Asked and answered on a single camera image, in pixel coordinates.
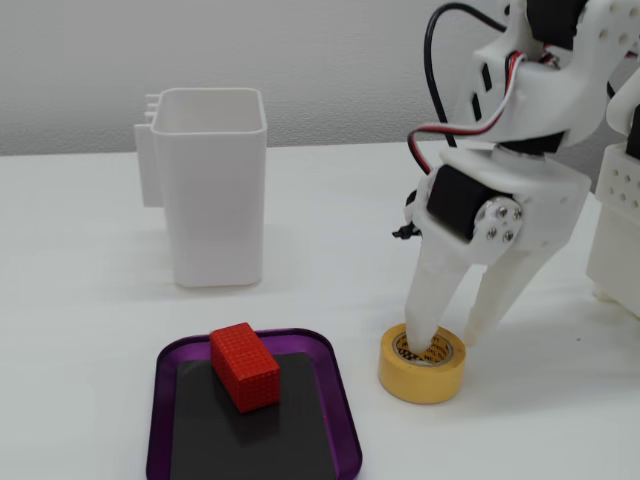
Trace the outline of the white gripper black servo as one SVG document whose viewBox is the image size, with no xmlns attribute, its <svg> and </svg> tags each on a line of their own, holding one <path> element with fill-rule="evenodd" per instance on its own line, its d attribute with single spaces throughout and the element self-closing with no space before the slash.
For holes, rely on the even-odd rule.
<svg viewBox="0 0 640 480">
<path fill-rule="evenodd" d="M 490 267 L 464 341 L 477 344 L 493 332 L 546 263 L 542 249 L 568 241 L 589 192 L 586 175 L 545 156 L 502 147 L 448 148 L 441 160 L 435 179 L 422 179 L 405 208 L 406 219 L 421 233 L 405 303 L 406 337 L 414 354 L 431 346 L 473 265 Z"/>
</svg>

